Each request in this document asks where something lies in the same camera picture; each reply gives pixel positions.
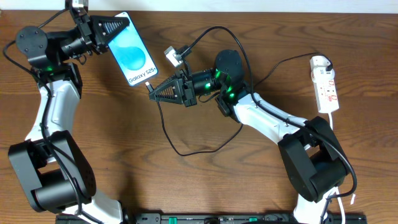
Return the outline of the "blue Galaxy smartphone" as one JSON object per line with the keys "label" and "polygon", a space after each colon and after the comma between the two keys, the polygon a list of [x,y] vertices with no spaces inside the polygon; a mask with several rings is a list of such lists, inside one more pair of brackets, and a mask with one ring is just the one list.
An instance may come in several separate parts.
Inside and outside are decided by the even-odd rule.
{"label": "blue Galaxy smartphone", "polygon": [[135,86],[158,74],[158,69],[127,12],[115,17],[125,17],[129,25],[109,44],[127,83]]}

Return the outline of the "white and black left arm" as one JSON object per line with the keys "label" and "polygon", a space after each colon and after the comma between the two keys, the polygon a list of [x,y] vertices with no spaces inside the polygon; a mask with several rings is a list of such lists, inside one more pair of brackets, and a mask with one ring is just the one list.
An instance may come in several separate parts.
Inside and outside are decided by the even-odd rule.
{"label": "white and black left arm", "polygon": [[88,15],[73,20],[69,31],[27,26],[16,35],[14,44],[30,63],[40,105],[31,131],[9,148],[8,158],[36,212],[63,213],[88,223],[132,223],[121,202],[97,189],[93,169],[72,136],[83,88],[78,65],[89,54],[104,53],[129,21]]}

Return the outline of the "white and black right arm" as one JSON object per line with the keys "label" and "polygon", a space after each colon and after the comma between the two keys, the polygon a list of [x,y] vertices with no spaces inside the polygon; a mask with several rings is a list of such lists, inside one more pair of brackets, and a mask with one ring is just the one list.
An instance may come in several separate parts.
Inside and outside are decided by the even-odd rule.
{"label": "white and black right arm", "polygon": [[186,107],[211,94],[225,117],[250,126],[276,143],[290,183],[298,193],[293,218],[299,223],[325,223],[337,188],[353,172],[330,124],[317,116],[293,116],[264,101],[244,81],[243,61],[235,50],[223,50],[213,68],[192,73],[178,70],[153,88],[149,98]]}

